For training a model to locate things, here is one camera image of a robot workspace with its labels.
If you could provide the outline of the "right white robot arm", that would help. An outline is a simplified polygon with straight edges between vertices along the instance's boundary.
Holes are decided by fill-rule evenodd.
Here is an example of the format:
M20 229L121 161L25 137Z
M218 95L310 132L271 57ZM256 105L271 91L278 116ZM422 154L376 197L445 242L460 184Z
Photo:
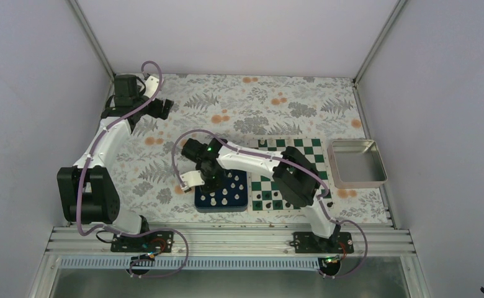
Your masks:
M338 246L339 224L329 216L323 202L329 194L329 186L321 179L316 166L295 147L262 151L217 137L208 144L190 138L181 154L195 164L193 171L175 172L182 190L199 186L204 192L215 191L222 185L228 170L264 176L277 184L288 203L300 208L321 252L329 253Z

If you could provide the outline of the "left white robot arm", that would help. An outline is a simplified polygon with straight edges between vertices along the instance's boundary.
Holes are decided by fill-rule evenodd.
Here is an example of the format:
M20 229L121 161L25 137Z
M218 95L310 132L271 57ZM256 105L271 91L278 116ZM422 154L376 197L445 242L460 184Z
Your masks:
M155 97L161 83L152 75L145 79L134 74L117 75L114 94L105 103L91 144L73 166L60 168L56 176L67 221L96 223L113 233L128 234L127 243L135 251L146 250L152 236L142 216L121 208L109 171L121 146L144 115L168 118L174 103Z

